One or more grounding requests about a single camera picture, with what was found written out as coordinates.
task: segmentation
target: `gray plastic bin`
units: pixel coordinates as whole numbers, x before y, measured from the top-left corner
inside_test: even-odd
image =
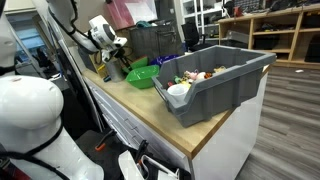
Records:
[[[152,80],[168,110],[184,127],[188,127],[199,121],[210,120],[212,116],[255,97],[263,67],[275,60],[273,53],[213,46],[165,62],[159,75]],[[183,102],[177,102],[166,90],[168,81],[172,81],[175,75],[181,77],[185,71],[195,69],[212,72],[220,66],[227,69],[209,79],[195,81]]]

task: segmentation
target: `wooden countertop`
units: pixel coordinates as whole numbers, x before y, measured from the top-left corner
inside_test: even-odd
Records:
[[[275,12],[264,12],[264,13],[255,13],[255,14],[248,14],[246,16],[241,16],[237,18],[228,18],[228,19],[221,19],[218,21],[218,23],[229,23],[229,22],[235,22],[235,21],[245,21],[250,19],[258,19],[258,18],[266,18],[266,17],[274,17],[274,16],[281,16],[281,15],[287,15],[287,14],[294,14],[294,13],[300,13],[300,12],[309,12],[314,10],[320,10],[320,4],[313,4],[310,6],[301,6],[301,7],[295,7],[295,8],[288,8],[280,11]]]
[[[263,75],[269,69],[270,66],[265,67]],[[98,74],[90,70],[84,71],[83,76],[102,88],[108,95],[190,159],[193,159],[200,152],[234,111],[234,109],[227,110],[212,117],[210,121],[199,122],[191,127],[184,128],[167,111],[164,101],[154,88],[140,90],[131,86],[125,80],[118,83],[105,83]]]

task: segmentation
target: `green bowl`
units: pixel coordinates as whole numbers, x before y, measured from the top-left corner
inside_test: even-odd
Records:
[[[141,67],[138,69],[132,70],[126,80],[128,83],[130,83],[132,86],[139,88],[139,89],[145,89],[153,87],[153,81],[151,79],[152,76],[156,76],[159,74],[159,66],[153,65],[153,66],[146,66]]]
[[[140,67],[145,67],[148,65],[148,57],[143,56],[140,59],[136,60],[135,62],[131,63],[130,66],[132,69],[137,69]],[[122,70],[126,73],[129,73],[129,69],[127,67],[122,68]]]

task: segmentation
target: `white cup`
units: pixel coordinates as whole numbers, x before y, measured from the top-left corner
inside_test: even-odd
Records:
[[[184,100],[188,90],[188,86],[184,84],[175,84],[169,87],[168,93],[179,102]]]

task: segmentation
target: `wooden floor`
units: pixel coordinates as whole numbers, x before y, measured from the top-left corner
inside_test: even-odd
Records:
[[[274,67],[238,180],[320,179],[320,71]]]

